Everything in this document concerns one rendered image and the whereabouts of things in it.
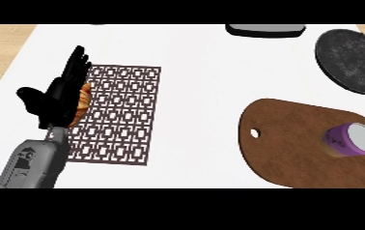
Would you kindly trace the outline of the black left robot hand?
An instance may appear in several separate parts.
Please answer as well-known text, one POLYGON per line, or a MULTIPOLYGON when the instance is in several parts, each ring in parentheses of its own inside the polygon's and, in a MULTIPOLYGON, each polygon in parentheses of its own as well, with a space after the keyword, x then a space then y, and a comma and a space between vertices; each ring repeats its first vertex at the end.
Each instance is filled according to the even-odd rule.
POLYGON ((18 89, 25 110, 38 117, 38 129, 66 128, 72 123, 80 90, 90 67, 88 55, 84 53, 84 47, 78 45, 69 55, 62 74, 55 78, 47 91, 41 92, 29 87, 18 89))

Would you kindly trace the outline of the brown wooden cutting board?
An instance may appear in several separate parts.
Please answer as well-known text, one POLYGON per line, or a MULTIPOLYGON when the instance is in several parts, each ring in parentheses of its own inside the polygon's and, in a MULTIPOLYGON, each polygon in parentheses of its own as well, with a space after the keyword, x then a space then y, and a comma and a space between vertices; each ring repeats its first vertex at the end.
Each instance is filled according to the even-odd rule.
POLYGON ((365 116, 273 99, 254 101, 238 125, 242 157, 257 175, 285 187, 365 187, 365 157, 335 158, 323 150, 325 131, 365 116))

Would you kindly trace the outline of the dark grey pan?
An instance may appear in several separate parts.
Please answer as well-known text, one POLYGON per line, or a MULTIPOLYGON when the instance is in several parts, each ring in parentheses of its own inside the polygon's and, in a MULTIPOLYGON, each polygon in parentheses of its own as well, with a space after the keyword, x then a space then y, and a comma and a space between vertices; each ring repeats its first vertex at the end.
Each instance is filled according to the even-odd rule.
POLYGON ((315 43, 315 60, 329 79, 365 95, 365 35, 347 29, 326 31, 315 43))

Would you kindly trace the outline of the purple can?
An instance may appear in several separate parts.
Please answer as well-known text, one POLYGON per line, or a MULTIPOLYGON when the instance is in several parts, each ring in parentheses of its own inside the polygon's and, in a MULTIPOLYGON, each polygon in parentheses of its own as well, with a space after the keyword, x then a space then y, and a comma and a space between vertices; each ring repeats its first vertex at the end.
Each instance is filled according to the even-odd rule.
POLYGON ((322 141, 332 157, 365 156, 365 125, 347 123, 332 127, 325 131, 322 141))

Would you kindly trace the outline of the golden brown croissant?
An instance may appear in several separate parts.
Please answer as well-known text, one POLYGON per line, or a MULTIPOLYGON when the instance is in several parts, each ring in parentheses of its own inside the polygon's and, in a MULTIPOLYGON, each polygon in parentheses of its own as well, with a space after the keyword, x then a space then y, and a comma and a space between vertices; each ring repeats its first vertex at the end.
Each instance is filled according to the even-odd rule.
POLYGON ((78 99, 74 119, 72 119, 71 124, 68 125, 71 128, 77 125, 77 123, 80 122, 80 120, 83 119, 87 113, 90 101, 91 101, 91 84, 86 83, 80 90, 80 99, 78 99))

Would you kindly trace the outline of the brown patterned placemat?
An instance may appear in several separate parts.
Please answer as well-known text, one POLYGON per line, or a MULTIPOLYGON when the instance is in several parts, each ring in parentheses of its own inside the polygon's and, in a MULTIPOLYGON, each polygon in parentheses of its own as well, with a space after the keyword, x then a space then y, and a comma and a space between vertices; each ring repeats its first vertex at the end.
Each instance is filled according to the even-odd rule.
POLYGON ((68 132, 68 160, 146 165, 161 68, 93 65, 91 101, 68 132))

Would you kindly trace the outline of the black and grey appliance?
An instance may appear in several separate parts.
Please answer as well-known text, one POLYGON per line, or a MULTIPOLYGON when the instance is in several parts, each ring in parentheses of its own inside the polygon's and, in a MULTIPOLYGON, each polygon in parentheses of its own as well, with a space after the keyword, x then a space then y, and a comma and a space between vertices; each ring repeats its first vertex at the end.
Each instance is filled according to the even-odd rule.
POLYGON ((304 32, 303 24, 227 24, 226 32, 253 38, 295 38, 304 32))

